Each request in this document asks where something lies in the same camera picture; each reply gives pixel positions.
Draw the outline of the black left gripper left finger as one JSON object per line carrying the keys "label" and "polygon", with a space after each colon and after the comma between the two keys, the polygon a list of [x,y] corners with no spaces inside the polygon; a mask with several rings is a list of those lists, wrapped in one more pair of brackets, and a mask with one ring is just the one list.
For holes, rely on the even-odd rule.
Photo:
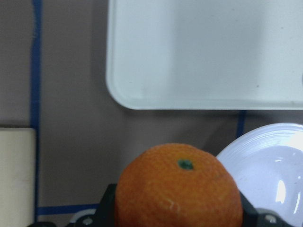
{"label": "black left gripper left finger", "polygon": [[115,192],[117,184],[111,183],[106,188],[94,213],[94,227],[114,227]]}

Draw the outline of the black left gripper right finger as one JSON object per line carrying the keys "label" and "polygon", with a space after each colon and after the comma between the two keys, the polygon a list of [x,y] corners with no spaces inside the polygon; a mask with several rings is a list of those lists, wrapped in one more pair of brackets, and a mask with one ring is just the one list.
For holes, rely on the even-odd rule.
{"label": "black left gripper right finger", "polygon": [[240,192],[240,196],[243,209],[242,227],[256,227],[258,222],[257,210],[252,206],[243,193]]}

